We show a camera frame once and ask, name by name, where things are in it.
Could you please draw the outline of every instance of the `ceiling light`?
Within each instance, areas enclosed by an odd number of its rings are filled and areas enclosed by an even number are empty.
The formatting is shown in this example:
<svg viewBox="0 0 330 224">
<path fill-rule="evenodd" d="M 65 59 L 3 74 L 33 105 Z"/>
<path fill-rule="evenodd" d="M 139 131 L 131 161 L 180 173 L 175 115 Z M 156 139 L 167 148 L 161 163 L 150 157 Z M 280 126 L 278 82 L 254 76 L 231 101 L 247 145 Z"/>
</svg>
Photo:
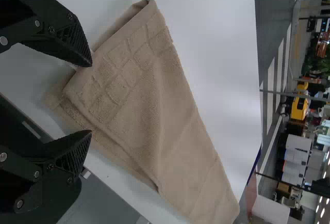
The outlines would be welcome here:
<svg viewBox="0 0 330 224">
<path fill-rule="evenodd" d="M 323 209 L 322 209 L 322 212 L 321 212 L 321 218 L 322 218 L 322 216 L 323 216 L 323 214 L 324 214 L 324 211 L 325 211 L 325 209 L 323 208 Z"/>
</svg>

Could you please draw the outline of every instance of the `beige towel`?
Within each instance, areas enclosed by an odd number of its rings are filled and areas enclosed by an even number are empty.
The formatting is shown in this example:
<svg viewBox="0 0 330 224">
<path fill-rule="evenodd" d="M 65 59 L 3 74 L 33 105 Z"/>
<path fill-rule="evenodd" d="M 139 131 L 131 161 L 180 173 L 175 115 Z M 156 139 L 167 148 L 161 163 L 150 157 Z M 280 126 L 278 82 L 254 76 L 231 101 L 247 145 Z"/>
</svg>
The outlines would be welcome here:
<svg viewBox="0 0 330 224">
<path fill-rule="evenodd" d="M 132 5 L 96 48 L 48 105 L 192 223 L 233 223 L 239 205 L 155 1 Z"/>
</svg>

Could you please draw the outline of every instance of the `gray floor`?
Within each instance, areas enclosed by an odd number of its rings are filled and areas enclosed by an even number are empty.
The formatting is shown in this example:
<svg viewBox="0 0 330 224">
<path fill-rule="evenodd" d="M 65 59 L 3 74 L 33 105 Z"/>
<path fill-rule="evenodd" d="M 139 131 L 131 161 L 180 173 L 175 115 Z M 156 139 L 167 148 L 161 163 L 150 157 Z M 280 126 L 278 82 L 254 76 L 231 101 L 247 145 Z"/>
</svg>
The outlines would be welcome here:
<svg viewBox="0 0 330 224">
<path fill-rule="evenodd" d="M 76 202 L 58 224 L 135 224 L 140 214 L 115 192 L 90 175 L 81 178 L 82 189 Z"/>
</svg>

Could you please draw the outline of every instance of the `floor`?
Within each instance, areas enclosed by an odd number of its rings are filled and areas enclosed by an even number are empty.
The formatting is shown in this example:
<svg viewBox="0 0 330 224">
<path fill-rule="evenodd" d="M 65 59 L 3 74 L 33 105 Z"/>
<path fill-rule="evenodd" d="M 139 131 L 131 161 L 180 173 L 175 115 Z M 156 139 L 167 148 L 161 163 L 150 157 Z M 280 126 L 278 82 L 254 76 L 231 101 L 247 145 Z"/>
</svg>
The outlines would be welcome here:
<svg viewBox="0 0 330 224">
<path fill-rule="evenodd" d="M 263 90 L 284 91 L 287 87 L 293 9 L 296 0 L 255 0 L 259 83 Z M 276 138 L 283 128 L 280 97 L 260 92 L 262 146 L 257 171 L 274 175 Z M 240 200 L 241 213 L 234 223 L 249 223 L 256 194 L 272 198 L 275 181 L 250 179 Z"/>
</svg>

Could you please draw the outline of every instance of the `pole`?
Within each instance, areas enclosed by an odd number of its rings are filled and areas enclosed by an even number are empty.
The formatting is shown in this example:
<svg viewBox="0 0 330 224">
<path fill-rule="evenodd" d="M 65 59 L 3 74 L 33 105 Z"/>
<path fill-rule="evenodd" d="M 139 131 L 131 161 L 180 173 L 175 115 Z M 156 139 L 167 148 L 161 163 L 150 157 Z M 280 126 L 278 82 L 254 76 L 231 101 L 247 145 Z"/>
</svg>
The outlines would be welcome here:
<svg viewBox="0 0 330 224">
<path fill-rule="evenodd" d="M 265 174 L 262 174 L 262 173 L 259 173 L 259 172 L 255 172 L 257 175 L 260 175 L 260 176 L 263 176 L 265 178 L 268 178 L 268 179 L 272 179 L 274 181 L 278 181 L 279 183 L 283 183 L 283 184 L 286 184 L 286 185 L 289 185 L 289 186 L 292 186 L 294 188 L 297 188 L 297 189 L 301 189 L 301 190 L 304 190 L 304 191 L 308 191 L 308 192 L 311 192 L 315 195 L 318 195 L 318 196 L 322 196 L 322 197 L 326 197 L 326 198 L 329 198 L 330 195 L 319 195 L 319 192 L 316 192 L 314 191 L 311 187 L 306 187 L 306 188 L 303 188 L 303 187 L 300 187 L 300 186 L 297 186 L 297 185 L 294 185 L 294 184 L 290 184 L 290 183 L 287 183 L 287 182 L 284 182 L 282 180 L 277 180 L 276 178 L 273 178 L 271 176 L 268 176 L 268 175 L 265 175 Z"/>
<path fill-rule="evenodd" d="M 321 80 L 318 78 L 293 78 L 294 81 L 309 82 L 314 84 L 321 83 Z"/>
<path fill-rule="evenodd" d="M 287 96 L 287 97 L 294 97 L 294 98 L 298 97 L 298 98 L 302 98 L 302 99 L 310 99 L 310 100 L 315 100 L 315 101 L 330 102 L 330 100 L 328 100 L 328 99 L 315 98 L 315 97 L 311 97 L 311 96 L 308 96 L 308 95 L 297 94 L 297 93 L 280 92 L 280 91 L 268 91 L 268 90 L 262 90 L 262 89 L 260 89 L 260 91 L 267 92 L 267 93 L 272 93 L 272 94 L 279 94 L 279 95 L 283 95 L 283 96 Z"/>
<path fill-rule="evenodd" d="M 299 20 L 306 20 L 306 19 L 328 19 L 330 16 L 310 16 L 308 18 L 299 18 Z"/>
</svg>

